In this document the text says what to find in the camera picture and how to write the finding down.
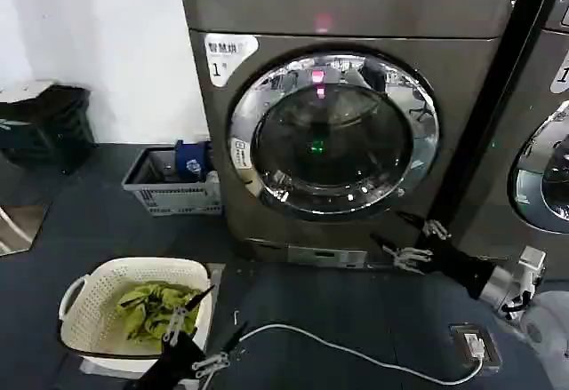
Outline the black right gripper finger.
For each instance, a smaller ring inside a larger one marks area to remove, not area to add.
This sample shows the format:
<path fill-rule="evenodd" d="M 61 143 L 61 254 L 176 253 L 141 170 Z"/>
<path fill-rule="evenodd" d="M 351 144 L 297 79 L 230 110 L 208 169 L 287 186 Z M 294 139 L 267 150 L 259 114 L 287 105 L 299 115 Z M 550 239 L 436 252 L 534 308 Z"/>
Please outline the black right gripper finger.
<path fill-rule="evenodd" d="M 410 212 L 397 211 L 397 216 L 419 229 L 425 236 L 435 235 L 441 240 L 448 238 L 448 230 L 435 219 L 425 219 Z"/>
<path fill-rule="evenodd" d="M 392 258 L 395 268 L 408 272 L 428 272 L 433 265 L 434 253 L 414 247 L 397 247 L 379 234 L 370 234 L 372 240 Z"/>

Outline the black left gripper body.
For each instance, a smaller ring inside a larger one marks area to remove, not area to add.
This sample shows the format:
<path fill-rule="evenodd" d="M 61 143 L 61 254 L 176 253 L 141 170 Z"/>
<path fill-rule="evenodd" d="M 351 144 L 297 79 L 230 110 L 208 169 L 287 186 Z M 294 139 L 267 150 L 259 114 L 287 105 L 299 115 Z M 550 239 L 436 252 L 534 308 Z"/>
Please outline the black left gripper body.
<path fill-rule="evenodd" d="M 180 334 L 175 346 L 163 343 L 157 361 L 138 379 L 128 382 L 129 389 L 169 390 L 185 378 L 195 378 L 192 365 L 205 359 L 203 350 L 189 334 Z"/>

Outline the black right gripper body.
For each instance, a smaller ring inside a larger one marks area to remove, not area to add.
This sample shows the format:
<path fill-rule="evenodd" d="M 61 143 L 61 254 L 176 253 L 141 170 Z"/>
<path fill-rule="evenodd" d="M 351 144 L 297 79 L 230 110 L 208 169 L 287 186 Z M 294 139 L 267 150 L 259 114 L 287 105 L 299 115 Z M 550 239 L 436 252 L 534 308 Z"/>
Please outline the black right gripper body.
<path fill-rule="evenodd" d="M 442 273 L 463 286 L 473 299 L 479 299 L 495 269 L 492 261 L 458 250 L 450 239 L 427 237 L 425 246 L 432 252 L 428 272 Z"/>

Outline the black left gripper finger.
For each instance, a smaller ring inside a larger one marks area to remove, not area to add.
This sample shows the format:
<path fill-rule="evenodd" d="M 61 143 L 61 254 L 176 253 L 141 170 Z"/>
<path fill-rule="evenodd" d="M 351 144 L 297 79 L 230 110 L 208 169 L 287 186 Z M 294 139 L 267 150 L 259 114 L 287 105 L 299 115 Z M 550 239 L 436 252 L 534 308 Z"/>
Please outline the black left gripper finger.
<path fill-rule="evenodd" d="M 217 354 L 212 354 L 193 362 L 192 370 L 222 370 L 230 365 L 229 354 L 239 344 L 240 338 L 244 336 L 248 322 L 243 323 L 229 338 L 227 343 Z"/>
<path fill-rule="evenodd" d="M 197 293 L 187 302 L 173 309 L 171 320 L 162 337 L 166 345 L 176 345 L 178 343 L 179 335 L 185 326 L 186 315 L 198 307 L 214 288 L 214 285 L 210 286 L 207 290 Z"/>

